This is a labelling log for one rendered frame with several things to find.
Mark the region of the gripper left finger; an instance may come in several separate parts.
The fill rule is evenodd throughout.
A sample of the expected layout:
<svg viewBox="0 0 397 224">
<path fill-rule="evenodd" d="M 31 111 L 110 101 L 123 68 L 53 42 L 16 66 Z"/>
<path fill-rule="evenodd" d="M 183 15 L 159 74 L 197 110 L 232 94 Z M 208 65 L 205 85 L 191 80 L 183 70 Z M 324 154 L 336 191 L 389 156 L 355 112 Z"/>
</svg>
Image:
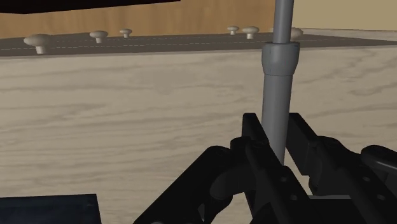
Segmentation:
<svg viewBox="0 0 397 224">
<path fill-rule="evenodd" d="M 248 195 L 250 224 L 310 224 L 310 199 L 254 113 L 229 148 L 206 149 L 133 224 L 211 224 L 239 193 Z"/>
</svg>

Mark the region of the black flat rectangular object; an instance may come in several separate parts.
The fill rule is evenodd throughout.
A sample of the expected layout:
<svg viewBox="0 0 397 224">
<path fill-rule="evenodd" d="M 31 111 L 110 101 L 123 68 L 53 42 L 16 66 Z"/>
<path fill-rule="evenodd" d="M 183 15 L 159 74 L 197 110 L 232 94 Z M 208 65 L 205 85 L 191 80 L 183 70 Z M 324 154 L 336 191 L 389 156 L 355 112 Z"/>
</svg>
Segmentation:
<svg viewBox="0 0 397 224">
<path fill-rule="evenodd" d="M 0 197 L 0 224 L 102 224 L 96 194 Z"/>
</svg>

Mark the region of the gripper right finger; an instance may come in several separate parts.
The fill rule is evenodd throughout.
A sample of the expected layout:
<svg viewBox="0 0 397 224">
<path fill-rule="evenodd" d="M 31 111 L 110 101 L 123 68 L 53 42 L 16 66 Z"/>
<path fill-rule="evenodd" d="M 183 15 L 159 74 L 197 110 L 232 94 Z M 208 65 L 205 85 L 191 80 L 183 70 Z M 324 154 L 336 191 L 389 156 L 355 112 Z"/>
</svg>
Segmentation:
<svg viewBox="0 0 397 224">
<path fill-rule="evenodd" d="M 369 145 L 355 153 L 317 135 L 299 113 L 289 114 L 286 147 L 313 195 L 349 196 L 359 224 L 397 224 L 397 152 Z"/>
</svg>

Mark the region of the grey pen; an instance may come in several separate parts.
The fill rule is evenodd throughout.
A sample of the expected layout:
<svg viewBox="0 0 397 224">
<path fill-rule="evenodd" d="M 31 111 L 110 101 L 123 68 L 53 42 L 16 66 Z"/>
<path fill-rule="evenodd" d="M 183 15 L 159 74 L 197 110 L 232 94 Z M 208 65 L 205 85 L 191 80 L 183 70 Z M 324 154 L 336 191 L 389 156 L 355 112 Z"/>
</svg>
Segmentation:
<svg viewBox="0 0 397 224">
<path fill-rule="evenodd" d="M 261 124 L 280 163 L 284 162 L 293 75 L 300 44 L 290 41 L 294 0 L 275 0 L 271 42 L 261 52 L 264 73 Z"/>
</svg>

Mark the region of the pale wooden chest of drawers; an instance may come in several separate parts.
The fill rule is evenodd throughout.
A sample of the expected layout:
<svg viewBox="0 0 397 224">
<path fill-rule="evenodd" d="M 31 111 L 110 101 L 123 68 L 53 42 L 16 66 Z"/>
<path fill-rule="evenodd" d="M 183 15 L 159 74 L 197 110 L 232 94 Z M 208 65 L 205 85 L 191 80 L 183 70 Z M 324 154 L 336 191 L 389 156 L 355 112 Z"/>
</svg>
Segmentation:
<svg viewBox="0 0 397 224">
<path fill-rule="evenodd" d="M 302 48 L 291 110 L 353 151 L 397 150 L 397 32 L 387 46 Z M 0 60 L 0 197 L 94 193 L 132 222 L 209 146 L 261 113 L 259 51 Z"/>
</svg>

